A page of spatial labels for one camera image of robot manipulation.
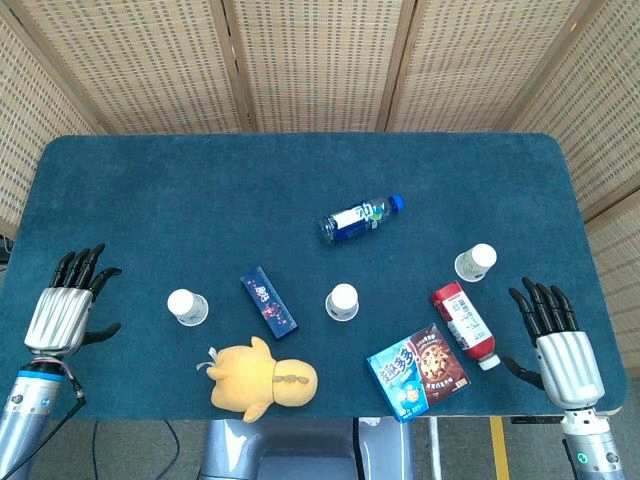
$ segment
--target gray floor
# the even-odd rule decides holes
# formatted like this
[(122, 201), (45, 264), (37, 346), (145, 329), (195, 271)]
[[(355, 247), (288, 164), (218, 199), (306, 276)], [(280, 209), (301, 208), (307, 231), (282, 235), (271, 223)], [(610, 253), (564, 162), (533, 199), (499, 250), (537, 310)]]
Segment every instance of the gray floor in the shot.
[[(640, 379), (630, 381), (630, 396), (612, 417), (612, 430), (629, 480), (640, 478)], [(206, 423), (172, 421), (180, 455), (163, 479), (195, 479), (202, 458)], [(34, 480), (93, 480), (91, 441), (94, 422), (71, 421), (43, 448), (34, 466)], [(412, 423), (416, 480), (431, 478), (426, 419)], [(510, 476), (516, 480), (571, 479), (560, 443), (559, 425), (511, 425), (505, 419)], [(495, 479), (489, 420), (441, 418), (441, 461), (445, 480)], [(101, 480), (153, 480), (173, 458), (175, 441), (160, 421), (101, 422), (96, 460)]]

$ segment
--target rectangular box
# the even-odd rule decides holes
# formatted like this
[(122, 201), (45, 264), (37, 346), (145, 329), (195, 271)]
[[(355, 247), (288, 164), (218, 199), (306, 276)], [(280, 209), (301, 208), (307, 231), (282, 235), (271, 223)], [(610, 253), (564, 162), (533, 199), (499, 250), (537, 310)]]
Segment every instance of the rectangular box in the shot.
[(411, 420), (471, 384), (435, 325), (367, 362), (399, 422)]
[(298, 328), (261, 266), (258, 265), (240, 280), (277, 339)]

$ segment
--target plush duck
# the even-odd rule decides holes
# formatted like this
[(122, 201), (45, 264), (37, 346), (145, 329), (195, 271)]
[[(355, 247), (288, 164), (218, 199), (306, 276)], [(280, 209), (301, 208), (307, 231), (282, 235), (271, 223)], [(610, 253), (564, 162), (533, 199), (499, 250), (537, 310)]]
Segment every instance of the plush duck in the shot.
[(218, 352), (207, 368), (215, 380), (211, 403), (233, 412), (245, 412), (243, 420), (255, 422), (272, 403), (300, 407), (316, 394), (318, 376), (308, 363), (271, 357), (269, 346), (251, 337), (251, 346), (236, 345)]

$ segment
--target robotic hand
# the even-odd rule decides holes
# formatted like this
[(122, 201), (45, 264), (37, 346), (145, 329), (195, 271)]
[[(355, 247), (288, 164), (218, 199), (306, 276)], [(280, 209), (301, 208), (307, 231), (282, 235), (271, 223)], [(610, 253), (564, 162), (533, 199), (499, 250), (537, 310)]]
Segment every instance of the robotic hand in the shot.
[[(120, 329), (120, 324), (114, 323), (100, 332), (86, 331), (93, 302), (107, 280), (121, 273), (110, 267), (92, 280), (103, 250), (100, 244), (91, 251), (67, 253), (40, 295), (24, 340), (34, 357), (20, 368), (0, 418), (0, 480), (28, 479), (31, 458), (86, 404), (82, 387), (64, 358), (82, 345), (111, 338)], [(76, 404), (40, 441), (65, 375), (71, 381)]]
[(576, 480), (625, 480), (609, 421), (593, 408), (604, 396), (604, 386), (589, 338), (578, 328), (569, 299), (558, 287), (549, 290), (528, 278), (522, 283), (533, 308), (515, 288), (509, 293), (522, 313), (540, 373), (522, 368), (511, 357), (503, 357), (505, 365), (565, 409), (562, 443)]

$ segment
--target ketchup bottle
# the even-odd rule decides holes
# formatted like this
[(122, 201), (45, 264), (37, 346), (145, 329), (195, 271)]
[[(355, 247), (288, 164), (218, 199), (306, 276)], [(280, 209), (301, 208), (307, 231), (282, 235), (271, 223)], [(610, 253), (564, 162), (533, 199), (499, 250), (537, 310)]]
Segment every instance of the ketchup bottle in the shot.
[(451, 282), (431, 295), (431, 303), (438, 309), (460, 348), (489, 370), (500, 363), (493, 353), (496, 341), (486, 323), (473, 307), (458, 282)]

